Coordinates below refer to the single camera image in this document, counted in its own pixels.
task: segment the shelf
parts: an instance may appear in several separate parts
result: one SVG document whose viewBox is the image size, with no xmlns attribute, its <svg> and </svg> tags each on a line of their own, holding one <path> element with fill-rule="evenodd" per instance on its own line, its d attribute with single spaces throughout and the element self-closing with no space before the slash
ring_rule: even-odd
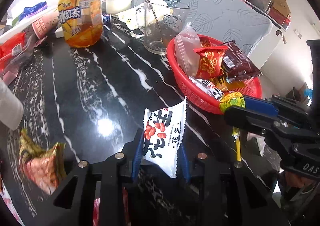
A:
<svg viewBox="0 0 320 226">
<path fill-rule="evenodd" d="M 270 15 L 268 15 L 267 13 L 265 13 L 264 11 L 262 11 L 260 8 L 256 7 L 255 5 L 253 5 L 252 3 L 246 1 L 246 0 L 242 0 L 244 1 L 247 5 L 249 5 L 253 10 L 255 10 L 256 12 L 258 12 L 259 14 L 262 14 L 266 17 L 268 17 L 271 22 L 278 28 L 278 29 L 282 29 L 283 31 L 286 32 L 286 29 L 283 28 L 280 24 L 278 24 Z"/>
</svg>

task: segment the glass mug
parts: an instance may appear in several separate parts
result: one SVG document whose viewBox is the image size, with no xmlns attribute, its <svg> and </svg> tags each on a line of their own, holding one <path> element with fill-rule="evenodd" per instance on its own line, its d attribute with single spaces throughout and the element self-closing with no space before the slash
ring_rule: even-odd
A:
<svg viewBox="0 0 320 226">
<path fill-rule="evenodd" d="M 144 9 L 144 26 L 141 27 L 138 18 L 141 18 L 141 10 Z M 188 16 L 190 7 L 170 0 L 144 1 L 143 8 L 137 8 L 136 20 L 140 31 L 143 32 L 144 47 L 155 54 L 167 54 L 169 42 L 181 32 Z M 158 24 L 152 12 L 154 10 Z"/>
</svg>

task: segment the white cabinet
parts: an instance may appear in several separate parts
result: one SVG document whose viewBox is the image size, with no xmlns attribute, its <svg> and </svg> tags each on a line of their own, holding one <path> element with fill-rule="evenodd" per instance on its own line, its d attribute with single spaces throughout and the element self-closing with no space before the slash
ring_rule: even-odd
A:
<svg viewBox="0 0 320 226">
<path fill-rule="evenodd" d="M 272 25 L 271 32 L 256 46 L 251 55 L 250 60 L 260 69 L 263 64 L 270 57 L 273 49 L 278 45 L 279 42 L 283 42 L 282 35 L 276 35 L 277 31 L 281 31 L 285 35 L 285 31 L 279 29 L 275 25 Z"/>
</svg>

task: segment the wall socket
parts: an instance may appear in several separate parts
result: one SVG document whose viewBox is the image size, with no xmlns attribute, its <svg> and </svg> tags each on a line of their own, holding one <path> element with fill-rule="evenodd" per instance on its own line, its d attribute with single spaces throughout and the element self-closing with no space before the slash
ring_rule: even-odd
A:
<svg viewBox="0 0 320 226">
<path fill-rule="evenodd" d="M 301 34 L 297 29 L 294 30 L 294 33 L 295 33 L 300 39 L 302 38 L 302 34 Z"/>
</svg>

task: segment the plastic bottle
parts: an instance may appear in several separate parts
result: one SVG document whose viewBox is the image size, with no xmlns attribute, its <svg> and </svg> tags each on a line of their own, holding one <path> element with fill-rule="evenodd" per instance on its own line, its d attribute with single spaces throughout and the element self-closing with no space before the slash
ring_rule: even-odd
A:
<svg viewBox="0 0 320 226">
<path fill-rule="evenodd" d="M 59 22 L 70 47 L 88 47 L 102 34 L 100 0 L 59 0 Z"/>
<path fill-rule="evenodd" d="M 23 116 L 22 103 L 0 78 L 0 121 L 15 130 Z"/>
</svg>

